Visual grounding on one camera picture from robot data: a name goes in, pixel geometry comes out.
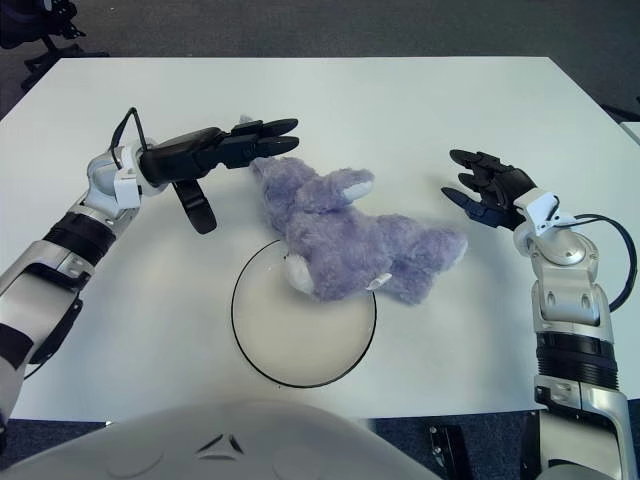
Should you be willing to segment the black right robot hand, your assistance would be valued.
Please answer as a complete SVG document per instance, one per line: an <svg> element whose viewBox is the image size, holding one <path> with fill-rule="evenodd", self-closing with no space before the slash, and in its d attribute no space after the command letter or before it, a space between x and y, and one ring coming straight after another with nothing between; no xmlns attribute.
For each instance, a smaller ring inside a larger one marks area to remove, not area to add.
<svg viewBox="0 0 640 480"><path fill-rule="evenodd" d="M466 193L451 187L442 187L441 191L469 219L510 231L525 222L514 202L534 189L536 184L523 170L505 165L498 157L484 152L453 149L449 156L456 164L469 170L469 173L460 173L458 179L462 185L479 194L480 200L473 200Z"/></svg>

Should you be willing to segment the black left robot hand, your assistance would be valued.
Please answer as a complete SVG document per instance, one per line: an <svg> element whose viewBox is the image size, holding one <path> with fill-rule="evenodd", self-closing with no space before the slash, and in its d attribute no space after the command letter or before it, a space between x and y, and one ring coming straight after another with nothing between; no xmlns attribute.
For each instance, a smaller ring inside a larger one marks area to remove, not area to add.
<svg viewBox="0 0 640 480"><path fill-rule="evenodd" d="M191 225L206 234L216 229L217 220L198 180L219 165L246 168L256 158L295 149L299 139L289 133L297 125L297 119L289 118L249 121L229 132L205 128L150 147L141 154L139 166L150 185L173 186Z"/></svg>

